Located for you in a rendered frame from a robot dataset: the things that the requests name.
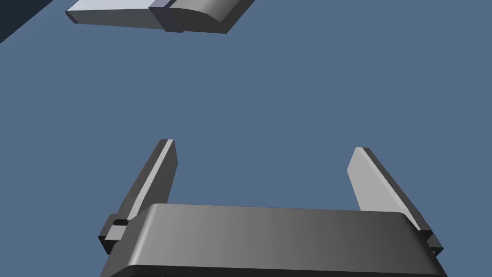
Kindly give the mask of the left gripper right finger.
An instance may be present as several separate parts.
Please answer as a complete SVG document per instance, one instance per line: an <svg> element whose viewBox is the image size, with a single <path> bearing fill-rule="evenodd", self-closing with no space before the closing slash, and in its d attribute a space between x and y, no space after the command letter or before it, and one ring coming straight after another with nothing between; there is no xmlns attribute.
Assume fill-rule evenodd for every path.
<svg viewBox="0 0 492 277"><path fill-rule="evenodd" d="M347 173L360 210L402 213L423 236L434 255L444 250L422 214L372 150L356 147Z"/></svg>

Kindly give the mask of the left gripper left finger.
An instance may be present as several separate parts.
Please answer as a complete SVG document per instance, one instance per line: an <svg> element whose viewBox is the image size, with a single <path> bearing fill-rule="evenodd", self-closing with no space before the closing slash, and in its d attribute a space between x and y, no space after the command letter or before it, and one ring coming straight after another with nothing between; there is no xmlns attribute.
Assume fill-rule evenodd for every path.
<svg viewBox="0 0 492 277"><path fill-rule="evenodd" d="M117 213L110 214L98 239L106 254L121 240L127 224L149 206L167 203L178 165L173 139L161 139L131 186Z"/></svg>

